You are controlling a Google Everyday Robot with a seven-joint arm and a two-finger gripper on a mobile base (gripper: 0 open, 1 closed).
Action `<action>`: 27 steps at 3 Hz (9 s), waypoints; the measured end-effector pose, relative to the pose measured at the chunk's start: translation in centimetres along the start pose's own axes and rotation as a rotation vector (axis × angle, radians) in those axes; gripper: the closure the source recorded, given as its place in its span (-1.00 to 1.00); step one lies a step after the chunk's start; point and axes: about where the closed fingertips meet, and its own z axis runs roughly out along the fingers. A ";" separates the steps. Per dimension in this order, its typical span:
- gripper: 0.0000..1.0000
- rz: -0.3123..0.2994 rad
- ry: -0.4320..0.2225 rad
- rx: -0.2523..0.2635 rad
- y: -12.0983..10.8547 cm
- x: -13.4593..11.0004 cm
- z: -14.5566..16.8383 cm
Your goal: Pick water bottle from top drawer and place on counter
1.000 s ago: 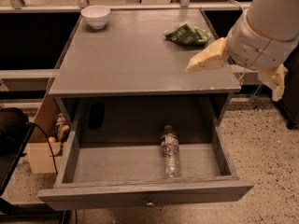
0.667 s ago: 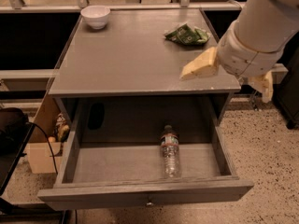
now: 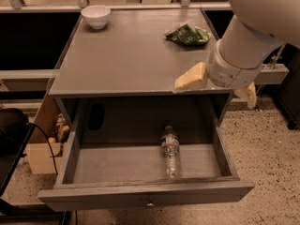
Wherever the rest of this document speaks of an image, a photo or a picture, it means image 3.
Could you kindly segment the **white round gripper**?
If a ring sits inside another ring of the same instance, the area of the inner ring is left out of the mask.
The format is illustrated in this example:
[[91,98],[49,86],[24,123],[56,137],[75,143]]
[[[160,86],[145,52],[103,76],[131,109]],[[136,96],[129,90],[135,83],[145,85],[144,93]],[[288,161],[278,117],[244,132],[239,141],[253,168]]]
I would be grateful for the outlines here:
[[255,68],[235,67],[221,55],[220,44],[221,40],[218,40],[205,63],[196,64],[177,78],[173,91],[185,92],[204,89],[208,76],[210,81],[218,87],[235,89],[234,94],[243,99],[249,109],[254,109],[257,96],[253,81],[262,69],[259,66]]

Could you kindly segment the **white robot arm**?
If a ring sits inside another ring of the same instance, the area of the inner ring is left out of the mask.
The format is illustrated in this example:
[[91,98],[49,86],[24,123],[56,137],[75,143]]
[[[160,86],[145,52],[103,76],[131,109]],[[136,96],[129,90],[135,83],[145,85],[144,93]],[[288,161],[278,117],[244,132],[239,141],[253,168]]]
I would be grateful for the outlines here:
[[263,60],[285,43],[300,46],[300,0],[229,0],[233,17],[207,59],[178,77],[173,91],[232,89],[252,109]]

